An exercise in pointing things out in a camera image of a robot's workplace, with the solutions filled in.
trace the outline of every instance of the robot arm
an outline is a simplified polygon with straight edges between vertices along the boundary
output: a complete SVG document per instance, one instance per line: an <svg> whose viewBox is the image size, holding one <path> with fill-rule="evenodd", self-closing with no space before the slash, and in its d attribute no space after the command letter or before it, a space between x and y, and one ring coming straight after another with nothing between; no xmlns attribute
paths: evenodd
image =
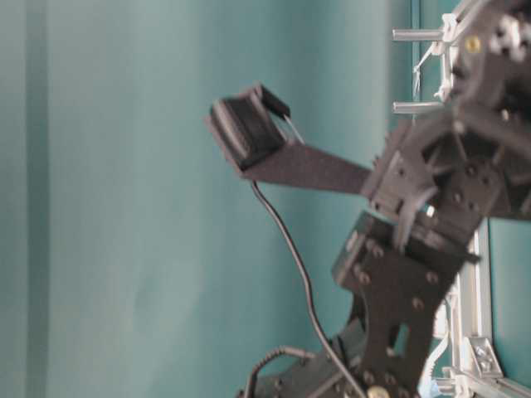
<svg viewBox="0 0 531 398"><path fill-rule="evenodd" d="M450 104L399 125L372 171L287 138L269 112L290 110L261 85L212 106L207 124L240 177L362 195L389 220L363 213L334 265L354 297L345 329L283 373L255 374L248 396L418 396L436 310L478 260L475 230L490 216L531 220L530 18L523 0L485 6L460 44Z"/></svg>

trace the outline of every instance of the hole in bracket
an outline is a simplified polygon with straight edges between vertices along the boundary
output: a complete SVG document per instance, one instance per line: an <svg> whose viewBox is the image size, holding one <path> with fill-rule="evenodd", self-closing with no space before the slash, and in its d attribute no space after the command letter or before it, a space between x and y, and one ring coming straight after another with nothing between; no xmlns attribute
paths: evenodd
<svg viewBox="0 0 531 398"><path fill-rule="evenodd" d="M409 327L405 323L401 323L399 326L392 328L389 333L388 356L404 358L406 356L408 339Z"/></svg>

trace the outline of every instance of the coiled cable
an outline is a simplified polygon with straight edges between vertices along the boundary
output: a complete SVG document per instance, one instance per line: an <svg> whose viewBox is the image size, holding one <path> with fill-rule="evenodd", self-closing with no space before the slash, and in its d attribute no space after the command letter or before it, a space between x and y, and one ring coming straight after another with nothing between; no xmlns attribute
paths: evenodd
<svg viewBox="0 0 531 398"><path fill-rule="evenodd" d="M291 238L290 233L288 232L288 229L286 228L284 222L280 218L278 212L275 210L275 208L267 201L264 194L261 192L260 188L258 187L258 184L256 184L256 181L251 182L252 191L255 193L255 196L258 198L260 203L266 208L266 210L270 213L271 217L275 221L276 225L279 227L280 232L284 236L284 239L290 248L290 252L293 255L293 258L295 260L295 263L297 264L297 268L299 269L300 277L303 280L304 283L304 291L306 292L306 304L308 306L308 314L309 318L312 322L312 325L314 326L314 330L317 333L317 337L321 341L321 344L323 345L324 350L328 353L330 359L334 362L335 366L341 371L344 378L348 381L348 383L353 387L353 389L356 391L356 393L361 398L366 398L365 390L359 385L359 383L354 379L348 368L345 366L345 364L339 359L338 354L334 351L332 346L329 343L328 338L324 334L323 328L321 327L321 324L317 318L317 314L315 313L315 306L314 306L314 295L312 291L312 284L309 280L308 271L306 270L306 267L304 266L304 262L302 258L300 257L299 251L295 247L295 243L293 239Z"/></svg>
<svg viewBox="0 0 531 398"><path fill-rule="evenodd" d="M258 372L261 370L262 367L267 365L269 362L283 355L289 355L291 357L296 357L296 358L300 358L303 360L315 358L315 354L313 354L312 352L307 352L299 348L289 347L289 346L280 346L276 348L275 350L269 352L264 357L264 359L262 359L260 362L258 362L255 365L255 367L252 368L252 372L249 375L249 378L247 379L246 390L245 390L245 394L243 398L253 398L253 393L254 393L255 386L256 386L256 378L258 377Z"/></svg>

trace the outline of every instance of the aluminum frame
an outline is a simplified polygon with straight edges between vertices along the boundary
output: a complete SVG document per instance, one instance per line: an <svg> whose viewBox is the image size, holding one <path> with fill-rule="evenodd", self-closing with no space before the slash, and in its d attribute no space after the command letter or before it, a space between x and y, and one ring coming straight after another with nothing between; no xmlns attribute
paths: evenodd
<svg viewBox="0 0 531 398"><path fill-rule="evenodd" d="M480 9L488 0L463 0L454 9L453 14L460 21L455 28L454 37L447 51L441 56L441 83L451 79L451 65L456 57L456 44L462 33L470 25ZM412 0L413 13L419 12L419 0ZM419 61L419 41L430 40L437 37L435 42L441 43L443 27L437 30L419 29L419 16L412 15L413 29L394 30L394 41L413 42L413 63ZM433 55L433 47L428 50ZM416 92L413 87L415 102L394 103L393 113L415 115L424 113L437 107L437 103L419 102L420 90ZM447 294L451 367L444 369L446 378L436 379L437 385L444 396L457 396L471 398L480 396L485 398L531 398L531 390L521 386L515 381L504 377L498 360L495 356L493 330L492 330L492 301L490 283L490 225L488 221L477 230L474 239L470 242L470 251L479 255L478 264L466 264L455 279L454 286ZM472 342L481 342L487 347L487 356L494 364L494 370L485 371L481 364Z"/></svg>

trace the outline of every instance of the metal bracket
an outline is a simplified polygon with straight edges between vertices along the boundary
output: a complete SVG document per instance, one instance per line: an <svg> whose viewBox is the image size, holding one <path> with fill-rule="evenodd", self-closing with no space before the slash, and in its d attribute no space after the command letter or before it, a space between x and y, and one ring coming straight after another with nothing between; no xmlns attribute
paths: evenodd
<svg viewBox="0 0 531 398"><path fill-rule="evenodd" d="M499 379L504 373L494 353L490 340L486 337L468 337L465 339L474 361L474 370L481 379Z"/></svg>
<svg viewBox="0 0 531 398"><path fill-rule="evenodd" d="M421 61L413 67L415 76L413 96L420 90L422 64L430 56L439 56L441 60L441 86L434 94L434 97L438 98L442 103L447 100L453 85L451 67L453 60L457 56L455 45L486 3L486 0L461 1L451 13L442 16L443 23L439 29L393 29L392 39L394 41L432 41L432 45ZM395 102L392 111L394 114L410 114L414 116L433 110L434 104L437 104L437 102Z"/></svg>

